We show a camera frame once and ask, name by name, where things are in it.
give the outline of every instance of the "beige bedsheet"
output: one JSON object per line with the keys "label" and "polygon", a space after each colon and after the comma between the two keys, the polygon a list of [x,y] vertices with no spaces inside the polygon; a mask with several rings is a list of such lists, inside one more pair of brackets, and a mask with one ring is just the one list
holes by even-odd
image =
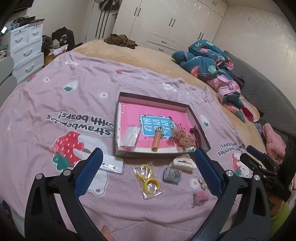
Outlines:
{"label": "beige bedsheet", "polygon": [[[130,64],[136,67],[147,68],[154,72],[165,74],[171,78],[183,78],[185,82],[203,89],[206,84],[201,80],[195,78],[185,70],[183,70],[171,56],[157,52],[155,50],[136,47],[136,49],[130,49],[126,47],[119,47],[115,45],[109,45],[103,40],[94,40],[85,43],[74,51],[84,54],[90,57],[97,57],[103,59],[109,59],[116,62]],[[212,95],[216,102],[221,106],[223,112],[227,115],[231,123],[238,130],[244,144],[246,146],[252,145],[261,152],[266,152],[264,143],[252,122],[247,120],[243,123],[229,110],[225,109],[218,101],[216,93],[211,89]]]}

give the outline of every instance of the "gray mattress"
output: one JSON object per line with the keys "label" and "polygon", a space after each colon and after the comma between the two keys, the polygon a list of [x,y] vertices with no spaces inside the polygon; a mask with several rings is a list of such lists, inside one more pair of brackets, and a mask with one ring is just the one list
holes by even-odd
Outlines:
{"label": "gray mattress", "polygon": [[256,69],[231,53],[224,53],[232,60],[234,73],[245,77],[246,82],[241,93],[264,113],[260,121],[263,124],[270,123],[285,142],[288,134],[296,136],[296,109],[287,97]]}

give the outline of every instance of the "gray chair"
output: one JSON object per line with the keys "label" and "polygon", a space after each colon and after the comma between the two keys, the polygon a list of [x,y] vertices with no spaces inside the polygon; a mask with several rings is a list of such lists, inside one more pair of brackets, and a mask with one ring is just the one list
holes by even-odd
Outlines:
{"label": "gray chair", "polygon": [[0,107],[17,86],[16,77],[11,75],[13,64],[12,57],[0,59]]}

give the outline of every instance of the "yellow ring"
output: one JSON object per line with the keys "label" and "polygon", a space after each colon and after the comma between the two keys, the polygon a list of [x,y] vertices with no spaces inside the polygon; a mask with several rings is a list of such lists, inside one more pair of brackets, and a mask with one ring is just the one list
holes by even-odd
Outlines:
{"label": "yellow ring", "polygon": [[137,177],[138,177],[139,179],[145,181],[147,178],[149,178],[149,177],[152,176],[152,174],[153,174],[153,172],[152,172],[152,168],[151,168],[150,166],[146,165],[146,164],[141,165],[141,167],[145,167],[145,168],[147,168],[148,171],[149,171],[149,174],[148,174],[147,177],[146,177],[146,176],[142,176],[142,175],[140,175],[139,171],[136,171],[136,175],[137,175]]}
{"label": "yellow ring", "polygon": [[144,182],[144,184],[143,184],[143,188],[144,188],[145,192],[148,193],[148,194],[151,194],[151,193],[152,193],[151,191],[149,191],[149,190],[147,189],[147,185],[148,185],[148,183],[153,183],[153,184],[155,184],[156,187],[157,187],[157,189],[160,188],[159,181],[157,181],[157,180],[154,179],[154,178],[148,178],[148,179],[145,180],[145,182]]}

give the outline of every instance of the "orange spring toy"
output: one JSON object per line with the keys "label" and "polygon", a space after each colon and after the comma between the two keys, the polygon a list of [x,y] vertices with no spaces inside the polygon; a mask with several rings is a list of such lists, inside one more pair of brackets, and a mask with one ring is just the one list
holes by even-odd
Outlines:
{"label": "orange spring toy", "polygon": [[161,130],[161,126],[159,126],[157,128],[157,130],[155,131],[155,136],[154,136],[152,148],[151,148],[152,151],[158,150],[159,142],[160,142],[162,134],[163,134],[163,131]]}

